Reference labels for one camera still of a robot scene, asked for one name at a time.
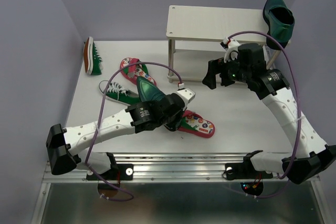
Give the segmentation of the green loafer shoe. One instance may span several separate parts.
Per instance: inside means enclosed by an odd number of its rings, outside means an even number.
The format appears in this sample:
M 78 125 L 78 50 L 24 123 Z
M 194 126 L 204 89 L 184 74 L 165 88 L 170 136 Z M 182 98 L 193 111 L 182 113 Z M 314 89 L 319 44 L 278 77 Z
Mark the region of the green loafer shoe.
M 142 102 L 151 102 L 154 104 L 154 108 L 158 109 L 158 111 L 162 114 L 160 111 L 157 102 L 163 99 L 166 94 L 164 94 L 157 86 L 155 86 L 153 83 L 147 81 L 144 77 L 138 77 L 137 78 L 137 90 L 139 97 Z
M 267 34 L 285 48 L 292 37 L 295 18 L 284 0 L 267 0 L 263 8 L 263 19 L 268 26 Z

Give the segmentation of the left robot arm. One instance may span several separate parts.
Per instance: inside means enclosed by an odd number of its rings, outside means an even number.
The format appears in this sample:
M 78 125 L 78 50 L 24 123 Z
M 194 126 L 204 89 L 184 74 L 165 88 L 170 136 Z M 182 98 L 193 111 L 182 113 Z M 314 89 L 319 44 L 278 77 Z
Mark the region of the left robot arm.
M 113 178 L 117 166 L 111 154 L 93 154 L 91 145 L 175 123 L 194 97 L 191 92 L 182 90 L 164 96 L 161 101 L 131 105 L 101 122 L 67 128 L 60 124 L 53 125 L 46 141 L 51 173 L 63 175 L 89 166 L 104 178 Z

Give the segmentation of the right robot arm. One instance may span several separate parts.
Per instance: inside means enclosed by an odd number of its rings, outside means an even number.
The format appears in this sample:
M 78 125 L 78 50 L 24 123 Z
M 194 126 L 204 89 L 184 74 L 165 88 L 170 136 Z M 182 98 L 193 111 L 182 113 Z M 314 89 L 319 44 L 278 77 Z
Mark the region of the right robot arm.
M 219 76 L 225 87 L 236 82 L 247 84 L 275 116 L 295 153 L 253 151 L 241 163 L 229 163 L 223 173 L 225 179 L 254 179 L 258 175 L 272 178 L 277 173 L 299 185 L 328 168 L 335 161 L 335 146 L 328 145 L 298 111 L 298 97 L 281 71 L 266 68 L 263 47 L 256 43 L 243 44 L 228 54 L 228 58 L 208 62 L 202 83 L 216 89 Z

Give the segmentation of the white two-tier shoe shelf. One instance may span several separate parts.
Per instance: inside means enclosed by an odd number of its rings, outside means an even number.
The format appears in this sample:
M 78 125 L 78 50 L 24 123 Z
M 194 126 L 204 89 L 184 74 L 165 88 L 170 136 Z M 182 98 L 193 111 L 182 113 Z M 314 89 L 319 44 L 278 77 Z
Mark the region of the white two-tier shoe shelf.
M 227 36 L 240 31 L 267 32 L 261 9 L 200 6 L 169 6 L 166 37 L 168 39 L 169 82 L 201 81 L 207 62 L 224 55 L 219 45 Z

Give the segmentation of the pink flip-flop with letters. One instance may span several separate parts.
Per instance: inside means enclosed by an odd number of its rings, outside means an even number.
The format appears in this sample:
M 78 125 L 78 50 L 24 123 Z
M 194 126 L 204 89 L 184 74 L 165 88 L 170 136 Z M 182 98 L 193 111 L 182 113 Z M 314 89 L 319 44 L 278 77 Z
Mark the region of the pink flip-flop with letters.
M 215 134 L 215 125 L 199 114 L 186 110 L 177 130 L 202 138 L 211 138 Z

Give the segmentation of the green canvas sneaker flat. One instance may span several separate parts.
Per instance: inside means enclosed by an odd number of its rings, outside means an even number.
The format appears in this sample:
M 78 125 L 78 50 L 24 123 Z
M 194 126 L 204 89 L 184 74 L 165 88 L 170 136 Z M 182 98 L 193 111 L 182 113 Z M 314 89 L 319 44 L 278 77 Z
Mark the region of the green canvas sneaker flat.
M 99 83 L 99 90 L 106 95 L 106 99 L 125 105 L 133 105 L 141 102 L 139 95 L 117 82 L 103 80 Z

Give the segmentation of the green canvas sneaker on side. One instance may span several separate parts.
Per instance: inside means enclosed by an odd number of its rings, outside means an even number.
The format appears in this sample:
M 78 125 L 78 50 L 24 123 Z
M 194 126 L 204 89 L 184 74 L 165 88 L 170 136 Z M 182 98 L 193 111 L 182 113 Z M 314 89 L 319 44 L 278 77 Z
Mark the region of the green canvas sneaker on side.
M 83 61 L 87 75 L 98 76 L 102 74 L 102 58 L 98 53 L 96 44 L 92 37 L 88 37 L 84 43 Z

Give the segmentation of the aluminium table edge rail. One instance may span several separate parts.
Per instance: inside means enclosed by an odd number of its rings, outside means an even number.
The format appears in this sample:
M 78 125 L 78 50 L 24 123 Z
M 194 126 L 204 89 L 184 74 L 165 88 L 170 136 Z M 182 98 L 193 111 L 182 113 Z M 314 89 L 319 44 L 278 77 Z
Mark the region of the aluminium table edge rail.
M 133 180 L 117 180 L 126 183 L 200 183 L 225 182 L 222 177 L 226 163 L 241 163 L 244 153 L 217 154 L 114 154 L 117 163 L 131 163 L 134 166 Z M 53 175 L 47 164 L 44 183 L 103 182 L 106 179 L 86 166 L 63 175 Z

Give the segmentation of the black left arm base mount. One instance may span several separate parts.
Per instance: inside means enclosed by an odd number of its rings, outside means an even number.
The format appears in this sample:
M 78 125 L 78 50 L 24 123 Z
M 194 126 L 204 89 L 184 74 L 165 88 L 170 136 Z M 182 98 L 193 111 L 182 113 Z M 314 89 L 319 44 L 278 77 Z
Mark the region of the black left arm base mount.
M 93 153 L 89 162 L 100 177 L 106 180 L 133 180 L 134 166 L 131 163 L 117 163 L 112 153 Z

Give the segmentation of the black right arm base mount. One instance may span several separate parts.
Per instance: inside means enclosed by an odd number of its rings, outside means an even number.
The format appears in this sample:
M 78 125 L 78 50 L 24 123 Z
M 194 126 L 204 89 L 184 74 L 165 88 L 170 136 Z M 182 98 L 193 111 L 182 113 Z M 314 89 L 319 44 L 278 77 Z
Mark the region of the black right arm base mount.
M 241 163 L 226 163 L 222 177 L 226 180 L 236 179 L 272 179 L 273 174 L 266 171 L 256 171 L 251 162 L 251 158 L 262 150 L 253 151 L 243 157 Z

